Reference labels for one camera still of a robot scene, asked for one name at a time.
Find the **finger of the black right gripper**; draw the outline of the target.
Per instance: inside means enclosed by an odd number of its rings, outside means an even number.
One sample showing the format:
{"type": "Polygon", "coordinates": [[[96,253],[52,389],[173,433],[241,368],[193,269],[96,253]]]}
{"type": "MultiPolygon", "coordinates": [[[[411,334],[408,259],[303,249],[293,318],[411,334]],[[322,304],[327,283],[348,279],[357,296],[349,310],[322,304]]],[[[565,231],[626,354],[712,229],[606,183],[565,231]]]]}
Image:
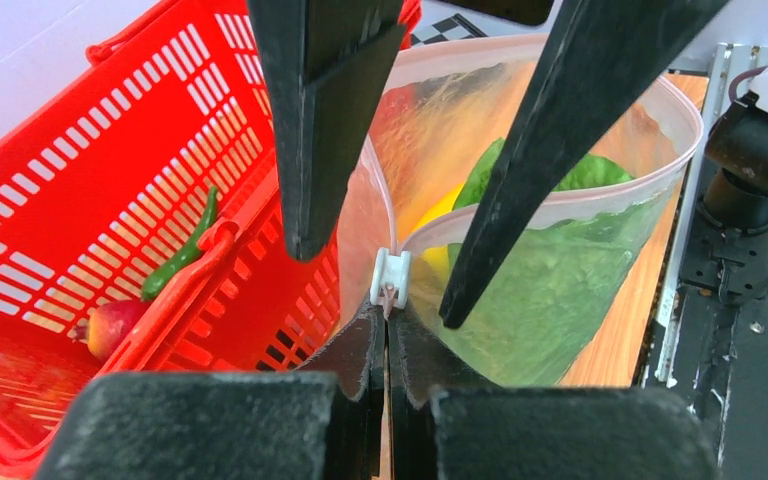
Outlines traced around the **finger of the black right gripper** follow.
{"type": "Polygon", "coordinates": [[[725,5],[562,2],[444,292],[447,328],[464,324],[563,177],[725,5]]]}
{"type": "Polygon", "coordinates": [[[399,1],[250,1],[273,112],[288,254],[309,262],[336,228],[406,27],[399,1]]]}

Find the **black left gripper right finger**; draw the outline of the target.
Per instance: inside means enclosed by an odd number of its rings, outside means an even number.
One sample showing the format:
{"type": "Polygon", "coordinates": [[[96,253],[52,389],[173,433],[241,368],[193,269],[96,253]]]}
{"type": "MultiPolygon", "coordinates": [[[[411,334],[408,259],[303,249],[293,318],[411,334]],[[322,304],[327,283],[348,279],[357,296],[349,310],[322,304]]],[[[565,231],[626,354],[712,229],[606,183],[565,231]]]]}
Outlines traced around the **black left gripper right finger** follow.
{"type": "Polygon", "coordinates": [[[715,479],[698,420],[641,388],[504,388],[412,308],[388,321],[391,471],[397,479],[715,479]]]}

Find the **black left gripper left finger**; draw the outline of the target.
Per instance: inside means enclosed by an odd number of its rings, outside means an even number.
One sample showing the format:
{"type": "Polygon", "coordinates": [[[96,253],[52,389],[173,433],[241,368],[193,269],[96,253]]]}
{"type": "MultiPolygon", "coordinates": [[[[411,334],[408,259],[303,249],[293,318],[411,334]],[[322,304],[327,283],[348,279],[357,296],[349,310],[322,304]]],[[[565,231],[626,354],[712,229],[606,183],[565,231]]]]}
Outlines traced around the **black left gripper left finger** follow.
{"type": "Polygon", "coordinates": [[[73,401],[39,479],[369,479],[385,321],[364,302],[287,372],[116,373],[73,401]]]}

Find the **clear zip top bag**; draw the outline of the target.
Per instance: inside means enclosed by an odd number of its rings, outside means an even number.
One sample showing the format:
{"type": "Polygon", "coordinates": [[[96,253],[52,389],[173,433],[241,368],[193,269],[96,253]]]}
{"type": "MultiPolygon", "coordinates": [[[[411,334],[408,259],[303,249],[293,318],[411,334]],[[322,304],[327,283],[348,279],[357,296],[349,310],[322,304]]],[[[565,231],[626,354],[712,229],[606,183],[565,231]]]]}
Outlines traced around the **clear zip top bag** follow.
{"type": "Polygon", "coordinates": [[[619,328],[636,265],[657,236],[702,120],[654,81],[555,187],[527,181],[490,219],[497,272],[465,323],[438,311],[452,268],[532,79],[545,39],[473,38],[400,53],[337,231],[342,322],[367,295],[380,248],[407,253],[410,304],[470,367],[504,386],[576,382],[619,328]]]}

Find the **yellow lemon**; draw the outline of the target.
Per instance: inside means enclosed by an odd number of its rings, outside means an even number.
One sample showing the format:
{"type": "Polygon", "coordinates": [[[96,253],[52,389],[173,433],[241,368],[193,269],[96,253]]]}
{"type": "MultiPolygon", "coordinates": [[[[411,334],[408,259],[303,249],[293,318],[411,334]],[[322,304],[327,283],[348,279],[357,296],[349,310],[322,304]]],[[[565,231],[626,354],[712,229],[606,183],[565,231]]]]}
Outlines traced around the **yellow lemon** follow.
{"type": "Polygon", "coordinates": [[[419,219],[413,232],[405,243],[405,247],[415,258],[424,260],[439,280],[447,280],[449,266],[449,243],[445,241],[450,228],[446,228],[441,217],[447,216],[455,209],[464,183],[456,184],[442,196],[419,219]]]}

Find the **green white napa cabbage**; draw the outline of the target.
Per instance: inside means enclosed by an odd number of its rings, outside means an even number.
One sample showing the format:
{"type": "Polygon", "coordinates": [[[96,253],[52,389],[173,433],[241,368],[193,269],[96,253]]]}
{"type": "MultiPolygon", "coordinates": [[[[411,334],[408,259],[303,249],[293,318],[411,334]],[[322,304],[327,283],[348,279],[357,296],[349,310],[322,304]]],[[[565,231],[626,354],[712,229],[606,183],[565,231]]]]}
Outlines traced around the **green white napa cabbage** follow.
{"type": "Polygon", "coordinates": [[[489,380],[556,385],[602,327],[668,198],[525,230],[457,330],[443,325],[438,309],[460,243],[414,261],[409,295],[425,325],[489,380]]]}

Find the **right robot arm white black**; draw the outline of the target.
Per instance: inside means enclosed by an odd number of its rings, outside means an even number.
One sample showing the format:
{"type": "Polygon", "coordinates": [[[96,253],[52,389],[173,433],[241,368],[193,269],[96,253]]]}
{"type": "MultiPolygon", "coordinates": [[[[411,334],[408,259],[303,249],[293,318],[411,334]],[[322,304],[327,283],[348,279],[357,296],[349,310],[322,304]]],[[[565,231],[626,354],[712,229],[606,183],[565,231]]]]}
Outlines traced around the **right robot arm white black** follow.
{"type": "MultiPolygon", "coordinates": [[[[405,33],[398,1],[251,1],[273,110],[288,253],[332,235],[405,33]]],[[[467,319],[540,204],[724,8],[721,1],[564,1],[456,260],[440,315],[467,319]]],[[[768,67],[713,126],[707,156],[768,195],[768,67]]]]}

